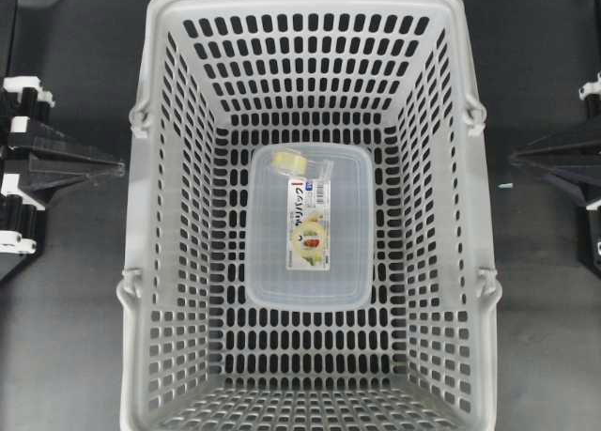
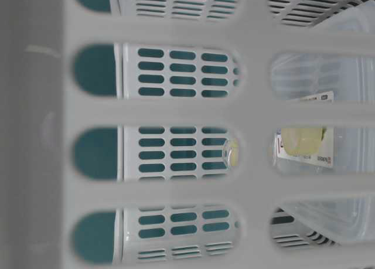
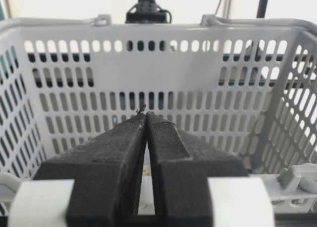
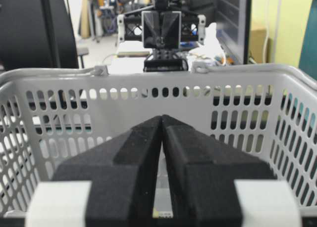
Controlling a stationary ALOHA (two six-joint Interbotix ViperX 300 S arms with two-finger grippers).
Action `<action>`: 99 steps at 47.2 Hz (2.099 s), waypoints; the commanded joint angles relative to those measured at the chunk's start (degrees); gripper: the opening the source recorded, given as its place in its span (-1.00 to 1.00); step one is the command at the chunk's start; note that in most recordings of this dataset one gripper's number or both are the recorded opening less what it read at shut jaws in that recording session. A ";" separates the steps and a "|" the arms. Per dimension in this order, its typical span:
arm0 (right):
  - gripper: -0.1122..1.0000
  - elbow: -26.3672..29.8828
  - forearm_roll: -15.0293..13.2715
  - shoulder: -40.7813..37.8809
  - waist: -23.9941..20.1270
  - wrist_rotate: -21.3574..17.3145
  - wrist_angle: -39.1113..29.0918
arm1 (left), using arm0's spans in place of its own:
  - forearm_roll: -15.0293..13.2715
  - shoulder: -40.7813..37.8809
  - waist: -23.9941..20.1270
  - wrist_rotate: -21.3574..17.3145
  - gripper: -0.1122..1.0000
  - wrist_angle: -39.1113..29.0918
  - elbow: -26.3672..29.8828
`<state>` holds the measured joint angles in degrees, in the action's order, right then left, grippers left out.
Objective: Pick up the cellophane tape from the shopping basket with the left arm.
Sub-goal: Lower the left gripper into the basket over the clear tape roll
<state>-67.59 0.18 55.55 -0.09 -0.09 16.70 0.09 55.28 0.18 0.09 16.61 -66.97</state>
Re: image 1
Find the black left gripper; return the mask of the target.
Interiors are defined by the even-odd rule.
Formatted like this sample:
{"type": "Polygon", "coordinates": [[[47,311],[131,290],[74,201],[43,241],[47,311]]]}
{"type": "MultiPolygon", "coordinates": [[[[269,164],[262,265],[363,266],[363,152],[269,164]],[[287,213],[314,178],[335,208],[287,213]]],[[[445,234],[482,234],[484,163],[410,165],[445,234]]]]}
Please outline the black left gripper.
{"type": "Polygon", "coordinates": [[[53,94],[37,76],[1,79],[1,279],[9,281],[42,255],[46,209],[58,192],[123,177],[126,165],[114,155],[86,146],[46,125],[53,94]],[[11,147],[11,136],[24,136],[25,147],[11,147]],[[44,156],[84,162],[30,161],[44,156]],[[27,192],[24,182],[27,174],[27,192]]]}

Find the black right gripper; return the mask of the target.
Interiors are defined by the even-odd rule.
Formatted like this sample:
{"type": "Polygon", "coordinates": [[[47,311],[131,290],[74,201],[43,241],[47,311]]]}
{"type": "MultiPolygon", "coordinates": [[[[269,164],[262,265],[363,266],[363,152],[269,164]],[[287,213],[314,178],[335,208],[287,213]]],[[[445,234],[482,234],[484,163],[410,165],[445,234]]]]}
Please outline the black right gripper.
{"type": "Polygon", "coordinates": [[[585,103],[586,122],[545,135],[511,153],[512,165],[537,180],[565,192],[585,208],[587,248],[592,268],[600,267],[600,163],[593,167],[555,166],[523,161],[535,156],[592,156],[600,154],[600,73],[578,91],[585,103]]]}

